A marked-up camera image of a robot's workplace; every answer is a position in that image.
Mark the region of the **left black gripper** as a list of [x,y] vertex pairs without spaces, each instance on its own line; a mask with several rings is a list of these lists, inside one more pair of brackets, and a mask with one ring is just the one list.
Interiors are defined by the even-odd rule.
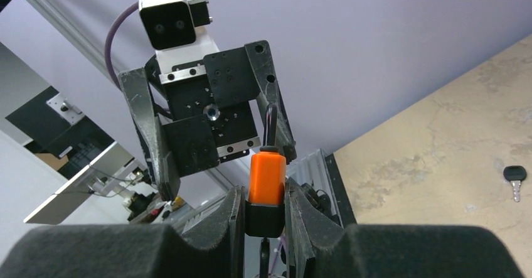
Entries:
[[177,196],[178,175],[214,168],[248,155],[261,144],[250,107],[255,99],[263,119],[269,104],[277,106],[279,153],[288,163],[297,158],[268,41],[208,54],[201,60],[157,60],[156,73],[173,117],[164,126],[145,70],[121,72],[118,80],[142,139],[152,185],[164,201]]

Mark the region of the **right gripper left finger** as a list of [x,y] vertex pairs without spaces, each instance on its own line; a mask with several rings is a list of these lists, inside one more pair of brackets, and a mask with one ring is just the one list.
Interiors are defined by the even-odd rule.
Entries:
[[236,186],[212,214],[181,235],[183,277],[244,276],[244,211],[244,189]]

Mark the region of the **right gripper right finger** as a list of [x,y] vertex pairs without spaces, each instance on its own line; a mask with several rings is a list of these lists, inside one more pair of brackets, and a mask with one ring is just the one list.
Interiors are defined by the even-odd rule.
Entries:
[[288,277],[344,277],[341,247],[345,231],[312,206],[292,178],[285,184]]

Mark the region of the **orange black padlock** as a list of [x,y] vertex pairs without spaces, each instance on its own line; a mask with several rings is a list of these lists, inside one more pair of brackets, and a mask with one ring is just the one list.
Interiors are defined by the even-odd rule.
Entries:
[[286,158],[276,144],[278,108],[268,104],[263,143],[251,158],[245,231],[252,237],[279,237],[285,227]]

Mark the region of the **single black key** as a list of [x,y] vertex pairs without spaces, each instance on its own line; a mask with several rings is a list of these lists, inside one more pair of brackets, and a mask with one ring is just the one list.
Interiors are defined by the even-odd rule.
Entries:
[[506,166],[503,169],[503,176],[513,189],[513,200],[516,203],[521,201],[521,184],[527,178],[526,169],[521,165]]

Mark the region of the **black key bunch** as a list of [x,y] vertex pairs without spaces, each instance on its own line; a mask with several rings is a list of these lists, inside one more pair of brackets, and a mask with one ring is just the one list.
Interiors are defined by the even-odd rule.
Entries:
[[260,264],[259,264],[259,278],[269,277],[269,262],[270,262],[270,242],[267,237],[261,239],[260,242]]

